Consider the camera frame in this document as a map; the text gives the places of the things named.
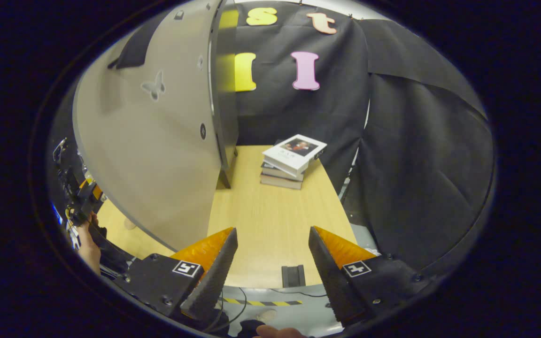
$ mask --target pink letter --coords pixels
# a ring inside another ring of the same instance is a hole
[[[296,68],[298,77],[294,82],[294,88],[305,90],[317,90],[320,84],[314,79],[314,60],[318,55],[309,52],[293,52],[292,56],[296,59]]]
[[[328,24],[328,22],[335,23],[335,20],[327,17],[325,13],[310,13],[306,16],[312,18],[312,25],[314,26],[314,28],[316,28],[317,31],[327,34],[337,33],[337,30],[335,28],[329,27]]]

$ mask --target photo on book cover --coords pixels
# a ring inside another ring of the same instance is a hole
[[[318,147],[317,144],[303,141],[302,139],[299,139],[299,138],[294,138],[289,143],[285,143],[281,146],[281,148],[287,149],[290,152],[298,154],[300,156],[306,156],[317,147]]]

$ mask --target white book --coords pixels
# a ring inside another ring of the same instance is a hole
[[[298,134],[262,154],[265,163],[295,178],[306,170],[310,162],[321,156],[326,146],[326,143]]]

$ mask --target orange part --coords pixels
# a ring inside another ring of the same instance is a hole
[[[101,197],[101,188],[96,184],[95,188],[93,189],[93,196],[97,201],[99,201],[99,197]]]
[[[216,259],[221,248],[225,244],[229,234],[233,230],[232,227],[229,227],[223,231],[219,231],[214,235],[210,235],[190,246],[180,250],[176,254],[170,256],[174,259],[179,259],[180,261],[189,261],[191,263],[198,263],[204,268],[204,274],[201,276],[204,278],[206,273],[212,267],[214,260]]]
[[[337,267],[340,269],[344,264],[377,257],[349,240],[343,239],[325,229],[321,229],[317,226],[315,226],[314,229],[316,229],[320,235],[320,238],[329,250],[331,257],[333,257],[333,261],[335,261],[335,264],[337,264]]]

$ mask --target butterfly decal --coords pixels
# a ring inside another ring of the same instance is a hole
[[[166,87],[162,81],[162,70],[158,71],[155,83],[145,81],[141,84],[141,89],[150,94],[150,96],[152,96],[152,100],[156,102],[160,94],[164,94],[166,91]]]

